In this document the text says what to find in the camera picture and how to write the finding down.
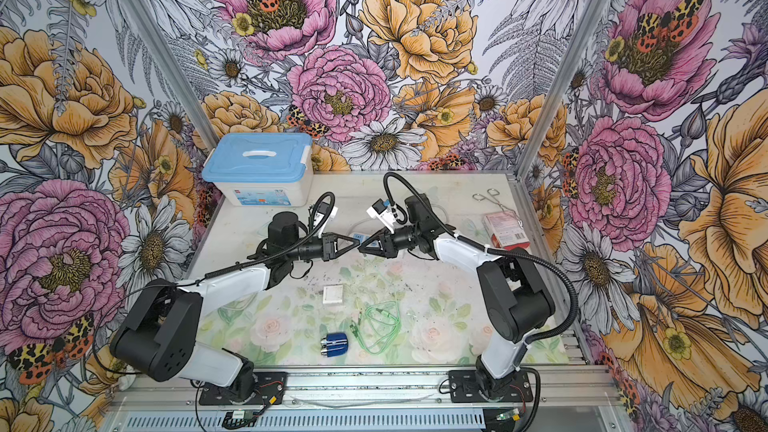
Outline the white usb charger adapter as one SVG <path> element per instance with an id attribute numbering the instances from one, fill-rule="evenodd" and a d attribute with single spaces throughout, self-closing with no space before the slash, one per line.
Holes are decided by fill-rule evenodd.
<path id="1" fill-rule="evenodd" d="M 323 287 L 322 302 L 324 305 L 339 305 L 344 302 L 344 285 L 327 285 Z"/>

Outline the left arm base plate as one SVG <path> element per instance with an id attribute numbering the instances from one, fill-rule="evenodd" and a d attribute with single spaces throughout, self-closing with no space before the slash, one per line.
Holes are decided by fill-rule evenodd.
<path id="1" fill-rule="evenodd" d="M 238 377 L 229 387 L 205 383 L 198 403 L 202 406 L 280 405 L 286 391 L 286 372 L 252 372 Z"/>

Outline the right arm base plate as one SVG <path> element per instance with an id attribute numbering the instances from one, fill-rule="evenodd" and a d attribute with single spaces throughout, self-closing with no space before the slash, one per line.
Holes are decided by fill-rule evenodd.
<path id="1" fill-rule="evenodd" d="M 453 403 L 522 403 L 534 398 L 531 380 L 525 372 L 512 372 L 496 379 L 479 370 L 450 370 L 448 393 Z"/>

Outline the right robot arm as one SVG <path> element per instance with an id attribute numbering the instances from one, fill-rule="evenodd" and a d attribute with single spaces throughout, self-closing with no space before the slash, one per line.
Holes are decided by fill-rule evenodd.
<path id="1" fill-rule="evenodd" d="M 408 218 L 396 219 L 394 207 L 379 199 L 367 209 L 383 228 L 361 243 L 365 255 L 395 258 L 420 250 L 477 277 L 492 336 L 477 360 L 476 381 L 484 397 L 494 399 L 521 372 L 530 340 L 556 311 L 542 279 L 543 261 L 525 250 L 482 245 L 443 223 L 423 194 L 406 200 Z"/>

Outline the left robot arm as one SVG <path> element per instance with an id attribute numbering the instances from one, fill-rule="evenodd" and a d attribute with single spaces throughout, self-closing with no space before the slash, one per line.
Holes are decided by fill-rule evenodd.
<path id="1" fill-rule="evenodd" d="M 247 261 L 209 272 L 187 284 L 153 280 L 140 292 L 109 345 L 112 356 L 157 382 L 195 381 L 234 403 L 256 392 L 252 361 L 197 339 L 209 314 L 269 290 L 290 276 L 296 262 L 331 262 L 357 248 L 354 237 L 304 224 L 294 212 L 276 214 L 266 238 Z"/>

